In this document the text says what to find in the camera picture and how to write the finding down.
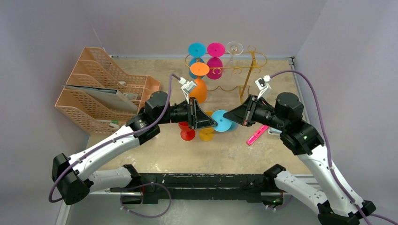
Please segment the yellow wine glass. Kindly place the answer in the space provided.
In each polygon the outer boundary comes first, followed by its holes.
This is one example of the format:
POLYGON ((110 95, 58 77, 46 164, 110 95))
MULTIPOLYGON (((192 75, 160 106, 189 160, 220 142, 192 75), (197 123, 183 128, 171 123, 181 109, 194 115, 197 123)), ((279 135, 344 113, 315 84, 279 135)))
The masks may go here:
POLYGON ((207 127, 203 128, 199 131, 199 137, 202 141, 208 142, 213 140, 214 138, 214 128, 213 127, 207 127))

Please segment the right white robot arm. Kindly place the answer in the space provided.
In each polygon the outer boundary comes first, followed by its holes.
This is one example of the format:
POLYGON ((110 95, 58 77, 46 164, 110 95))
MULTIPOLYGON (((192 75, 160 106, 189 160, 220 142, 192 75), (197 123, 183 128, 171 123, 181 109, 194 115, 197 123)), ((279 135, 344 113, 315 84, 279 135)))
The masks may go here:
POLYGON ((362 199, 347 183, 336 165, 329 161, 328 149, 315 127, 302 118, 304 107, 290 92, 280 93, 274 107, 250 95, 224 117, 249 127, 260 123, 281 131, 283 144, 302 161, 319 184, 315 189, 297 180, 281 165, 264 172, 266 189, 288 192, 309 207, 323 225, 357 225, 375 212, 372 201, 362 199))

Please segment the orange wine glass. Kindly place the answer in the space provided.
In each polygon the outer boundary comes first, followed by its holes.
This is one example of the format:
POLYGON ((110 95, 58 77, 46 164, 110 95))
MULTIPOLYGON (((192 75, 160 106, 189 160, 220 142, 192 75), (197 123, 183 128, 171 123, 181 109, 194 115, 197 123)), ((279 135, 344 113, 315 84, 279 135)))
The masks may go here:
POLYGON ((197 76, 194 79, 197 86, 190 92, 189 97, 196 98, 199 103, 204 103, 207 98, 207 85, 202 77, 208 74, 210 68, 206 63, 195 62, 190 66, 190 71, 197 76))

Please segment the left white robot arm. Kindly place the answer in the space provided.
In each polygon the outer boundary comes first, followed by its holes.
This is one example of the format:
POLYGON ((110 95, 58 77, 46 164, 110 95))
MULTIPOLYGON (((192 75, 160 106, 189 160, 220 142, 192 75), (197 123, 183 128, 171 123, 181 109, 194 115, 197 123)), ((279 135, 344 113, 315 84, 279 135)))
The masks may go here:
POLYGON ((125 125, 112 135, 73 156, 61 153, 53 158, 52 180, 48 200, 64 201, 66 205, 83 200, 98 182, 91 178, 101 166, 120 154, 141 146, 160 133, 160 124, 187 123, 190 129, 217 126, 194 97, 170 105, 170 95, 163 91, 153 93, 125 125))

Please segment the red wine glass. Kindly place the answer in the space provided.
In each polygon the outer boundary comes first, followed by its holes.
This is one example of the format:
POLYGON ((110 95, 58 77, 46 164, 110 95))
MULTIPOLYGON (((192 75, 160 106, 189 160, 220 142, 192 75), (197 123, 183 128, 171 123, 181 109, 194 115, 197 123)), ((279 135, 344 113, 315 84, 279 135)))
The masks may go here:
POLYGON ((187 122, 179 122, 178 126, 181 129, 180 136, 183 140, 191 141, 195 138, 195 130, 191 129, 187 122))

